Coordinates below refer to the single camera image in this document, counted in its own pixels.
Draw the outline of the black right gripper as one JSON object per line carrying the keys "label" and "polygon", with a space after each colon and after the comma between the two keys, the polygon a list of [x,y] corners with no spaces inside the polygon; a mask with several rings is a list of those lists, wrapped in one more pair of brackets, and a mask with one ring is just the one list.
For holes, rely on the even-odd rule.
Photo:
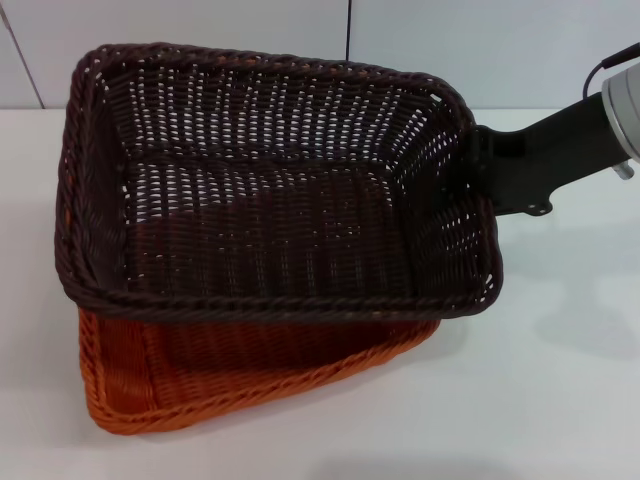
{"label": "black right gripper", "polygon": [[476,125],[469,163],[487,168],[497,215],[542,216],[552,210],[554,191],[618,165],[620,143],[597,93],[518,131]]}

